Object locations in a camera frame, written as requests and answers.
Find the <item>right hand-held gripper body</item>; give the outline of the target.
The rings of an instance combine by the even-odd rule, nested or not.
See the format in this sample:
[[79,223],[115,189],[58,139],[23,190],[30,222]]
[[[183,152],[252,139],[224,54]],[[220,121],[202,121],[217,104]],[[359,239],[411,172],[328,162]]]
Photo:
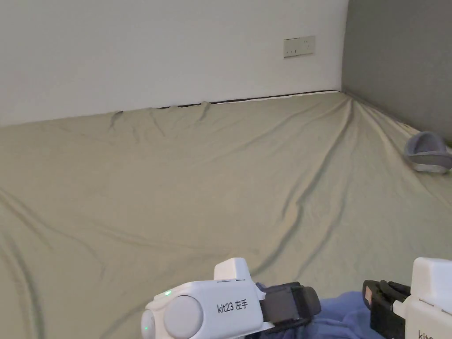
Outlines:
[[394,299],[394,317],[385,326],[387,339],[450,339],[452,337],[452,262],[417,258],[411,286],[385,284]]

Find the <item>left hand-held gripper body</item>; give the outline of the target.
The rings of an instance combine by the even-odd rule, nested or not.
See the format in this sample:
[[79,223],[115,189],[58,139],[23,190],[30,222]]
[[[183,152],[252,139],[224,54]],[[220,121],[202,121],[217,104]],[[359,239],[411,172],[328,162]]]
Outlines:
[[315,317],[314,288],[291,282],[263,287],[244,258],[217,264],[212,280],[188,282],[156,295],[141,318],[145,339],[246,339],[285,320]]

